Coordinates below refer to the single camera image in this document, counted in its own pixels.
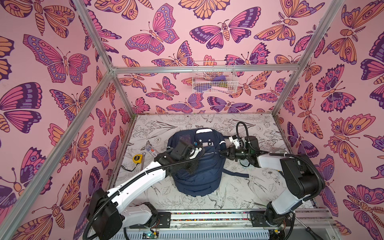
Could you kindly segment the navy blue student backpack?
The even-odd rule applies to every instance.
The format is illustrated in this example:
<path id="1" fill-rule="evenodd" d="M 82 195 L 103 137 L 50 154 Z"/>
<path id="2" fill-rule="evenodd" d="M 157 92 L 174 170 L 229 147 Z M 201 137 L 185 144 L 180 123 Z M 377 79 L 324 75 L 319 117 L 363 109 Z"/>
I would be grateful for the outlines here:
<path id="1" fill-rule="evenodd" d="M 174 183 L 179 192 L 192 197 L 205 196 L 213 193 L 219 186 L 222 174 L 248 178 L 248 174 L 230 172 L 224 169 L 226 158 L 220 155 L 225 150 L 226 137 L 216 130 L 202 128 L 183 130 L 173 134 L 167 148 L 174 148 L 179 141 L 187 144 L 203 146 L 204 155 L 197 161 L 189 163 L 187 169 L 172 174 Z"/>

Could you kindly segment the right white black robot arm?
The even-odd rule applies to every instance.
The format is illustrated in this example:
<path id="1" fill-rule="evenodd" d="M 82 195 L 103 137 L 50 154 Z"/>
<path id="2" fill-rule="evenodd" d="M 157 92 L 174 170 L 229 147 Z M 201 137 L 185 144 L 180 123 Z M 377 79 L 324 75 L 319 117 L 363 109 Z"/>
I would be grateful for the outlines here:
<path id="1" fill-rule="evenodd" d="M 325 180 L 306 154 L 281 154 L 260 150 L 254 136 L 242 139 L 230 137 L 232 145 L 220 155 L 232 161 L 247 160 L 256 168 L 280 172 L 287 188 L 266 206 L 263 219 L 267 225 L 280 225 L 304 202 L 317 197 L 325 188 Z"/>

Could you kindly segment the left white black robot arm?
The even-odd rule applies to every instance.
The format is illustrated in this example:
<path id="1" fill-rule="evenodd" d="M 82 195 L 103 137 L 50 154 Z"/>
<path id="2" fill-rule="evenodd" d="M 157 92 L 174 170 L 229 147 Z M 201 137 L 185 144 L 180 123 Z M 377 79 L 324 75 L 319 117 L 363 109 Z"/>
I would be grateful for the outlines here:
<path id="1" fill-rule="evenodd" d="M 152 163 L 125 183 L 107 191 L 97 190 L 89 204 L 82 239 L 111 239 L 128 225 L 129 218 L 123 213 L 134 199 L 167 176 L 196 164 L 204 154 L 204 147 L 179 141 L 175 148 L 159 153 Z"/>

